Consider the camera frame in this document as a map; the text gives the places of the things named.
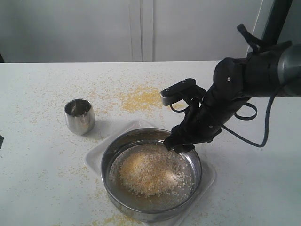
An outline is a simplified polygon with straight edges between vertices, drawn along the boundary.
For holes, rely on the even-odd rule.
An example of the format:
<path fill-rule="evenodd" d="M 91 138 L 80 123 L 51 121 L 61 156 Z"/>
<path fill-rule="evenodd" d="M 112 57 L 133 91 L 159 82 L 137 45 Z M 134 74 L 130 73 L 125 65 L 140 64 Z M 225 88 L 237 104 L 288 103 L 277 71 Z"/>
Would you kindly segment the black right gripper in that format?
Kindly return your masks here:
<path fill-rule="evenodd" d="M 199 104 L 191 101 L 188 115 L 164 140 L 168 151 L 187 153 L 195 149 L 194 143 L 211 142 L 222 131 L 222 125 L 238 111 L 248 97 L 243 92 L 244 64 L 241 59 L 225 58 L 215 70 L 213 84 Z"/>

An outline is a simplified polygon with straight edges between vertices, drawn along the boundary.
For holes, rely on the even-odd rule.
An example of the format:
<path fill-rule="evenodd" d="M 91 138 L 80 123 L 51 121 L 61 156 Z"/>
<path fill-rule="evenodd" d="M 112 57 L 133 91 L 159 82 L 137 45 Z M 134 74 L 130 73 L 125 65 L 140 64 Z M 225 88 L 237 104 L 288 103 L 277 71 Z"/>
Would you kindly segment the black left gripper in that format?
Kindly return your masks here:
<path fill-rule="evenodd" d="M 0 135 L 0 149 L 2 148 L 4 137 Z"/>

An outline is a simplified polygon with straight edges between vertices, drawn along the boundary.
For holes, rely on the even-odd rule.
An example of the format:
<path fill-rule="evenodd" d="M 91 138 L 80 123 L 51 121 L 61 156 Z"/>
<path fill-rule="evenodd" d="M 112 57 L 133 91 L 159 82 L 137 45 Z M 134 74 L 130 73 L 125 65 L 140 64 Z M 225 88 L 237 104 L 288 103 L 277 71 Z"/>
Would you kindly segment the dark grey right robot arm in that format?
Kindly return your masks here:
<path fill-rule="evenodd" d="M 208 90 L 199 87 L 195 79 L 187 78 L 160 95 L 165 106 L 181 100 L 188 105 L 183 121 L 164 140 L 167 150 L 189 152 L 195 144 L 211 142 L 253 97 L 269 99 L 264 126 L 267 137 L 274 99 L 301 95 L 301 47 L 288 41 L 251 52 L 246 58 L 227 57 L 216 65 Z"/>

